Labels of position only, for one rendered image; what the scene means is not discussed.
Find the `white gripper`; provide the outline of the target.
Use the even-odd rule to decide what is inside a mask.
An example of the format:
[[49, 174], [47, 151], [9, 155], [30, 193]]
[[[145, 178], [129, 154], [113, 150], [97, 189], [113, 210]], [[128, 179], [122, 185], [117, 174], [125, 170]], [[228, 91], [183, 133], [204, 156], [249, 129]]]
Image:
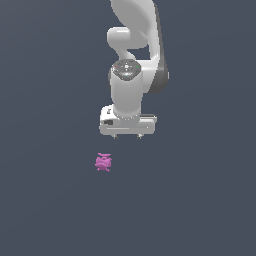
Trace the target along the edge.
[[153, 134], [157, 116], [154, 114], [141, 114], [137, 124], [132, 121], [122, 121], [113, 112], [114, 105], [104, 106], [100, 114], [99, 130], [102, 135], [110, 135], [118, 139], [118, 135], [136, 134], [141, 139], [145, 134]]

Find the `small pink object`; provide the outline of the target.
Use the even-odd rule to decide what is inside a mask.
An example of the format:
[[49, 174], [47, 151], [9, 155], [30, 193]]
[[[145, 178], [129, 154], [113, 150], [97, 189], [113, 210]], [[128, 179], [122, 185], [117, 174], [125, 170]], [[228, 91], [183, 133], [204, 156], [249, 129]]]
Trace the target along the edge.
[[98, 171], [105, 170], [107, 172], [110, 171], [112, 158], [110, 154], [102, 154], [99, 153], [98, 157], [96, 158], [95, 167]]

